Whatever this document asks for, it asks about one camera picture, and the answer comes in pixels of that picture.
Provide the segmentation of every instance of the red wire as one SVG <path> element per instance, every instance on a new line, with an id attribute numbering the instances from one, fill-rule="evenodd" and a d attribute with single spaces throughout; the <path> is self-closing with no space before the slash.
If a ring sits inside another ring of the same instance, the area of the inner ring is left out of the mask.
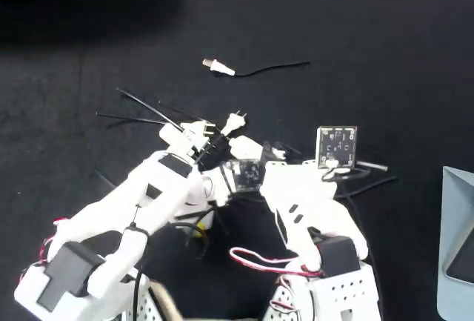
<path id="1" fill-rule="evenodd" d="M 230 257 L 236 261 L 239 264 L 242 264 L 248 268 L 255 269 L 257 271 L 266 271 L 270 273 L 277 273 L 277 274 L 289 274 L 289 275 L 299 275 L 300 277 L 319 277 L 322 275 L 322 272 L 316 271 L 288 271 L 285 269 L 280 269 L 280 268 L 272 268 L 272 267 L 264 267 L 263 265 L 256 265 L 252 263 L 246 263 L 240 259 L 236 259 L 233 255 L 230 255 Z"/>

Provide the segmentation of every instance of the black table surface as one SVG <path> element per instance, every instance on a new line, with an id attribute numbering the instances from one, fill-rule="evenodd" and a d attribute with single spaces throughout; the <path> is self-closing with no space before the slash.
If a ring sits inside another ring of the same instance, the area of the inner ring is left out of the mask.
<path id="1" fill-rule="evenodd" d="M 358 125 L 358 157 L 400 180 L 356 198 L 379 272 L 386 320 L 438 320 L 441 167 L 474 170 L 474 0 L 38 0 L 0 7 L 0 232 L 3 320 L 31 320 L 13 301 L 52 221 L 107 193 L 154 150 L 153 125 L 110 125 L 97 110 L 146 116 L 128 87 L 314 154 L 319 125 Z M 310 60 L 246 79 L 215 77 Z M 377 179 L 354 182 L 355 188 Z M 225 208 L 211 250 L 179 232 L 154 242 L 147 273 L 186 317 L 257 316 L 274 276 L 229 261 L 242 245 L 284 249 L 262 206 Z"/>

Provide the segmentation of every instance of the wire bundle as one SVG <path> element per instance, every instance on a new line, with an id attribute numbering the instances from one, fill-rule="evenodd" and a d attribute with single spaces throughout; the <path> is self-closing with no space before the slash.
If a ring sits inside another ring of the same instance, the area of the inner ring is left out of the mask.
<path id="1" fill-rule="evenodd" d="M 238 254 L 247 254 L 257 259 L 260 259 L 262 262 L 267 264 L 275 265 L 275 264 L 284 264 L 292 262 L 293 260 L 297 259 L 298 257 L 293 258 L 286 258 L 286 259 L 268 259 L 255 251 L 251 251 L 250 249 L 242 248 L 242 247 L 233 247 L 229 250 L 230 258 L 236 261 L 239 264 L 242 264 L 248 268 L 255 269 L 257 271 L 266 271 L 270 273 L 277 273 L 277 274 L 288 274 L 288 275 L 299 275 L 300 277 L 320 277 L 322 272 L 320 271 L 292 271 L 289 269 L 281 268 L 281 267 L 274 267 L 268 265 L 262 265 L 257 262 L 252 262 Z"/>

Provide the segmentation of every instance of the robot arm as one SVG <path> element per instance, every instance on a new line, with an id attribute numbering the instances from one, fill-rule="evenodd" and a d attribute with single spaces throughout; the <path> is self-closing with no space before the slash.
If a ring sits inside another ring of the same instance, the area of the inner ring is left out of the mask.
<path id="1" fill-rule="evenodd" d="M 125 306 L 130 308 L 133 282 L 123 282 L 124 277 L 133 273 L 141 259 L 147 235 L 172 220 L 192 191 L 203 189 L 197 176 L 201 177 L 197 168 L 177 156 L 166 151 L 153 153 L 105 198 L 58 225 L 48 266 L 28 269 L 16 289 L 17 301 L 41 320 L 105 320 L 120 314 Z M 118 250 L 105 259 L 71 247 L 71 241 L 111 230 L 122 232 L 122 239 Z M 73 280 L 73 287 L 68 285 L 78 274 L 75 268 L 89 267 L 90 274 Z M 86 294 L 76 292 L 81 285 Z M 57 288 L 63 286 L 58 295 Z"/>

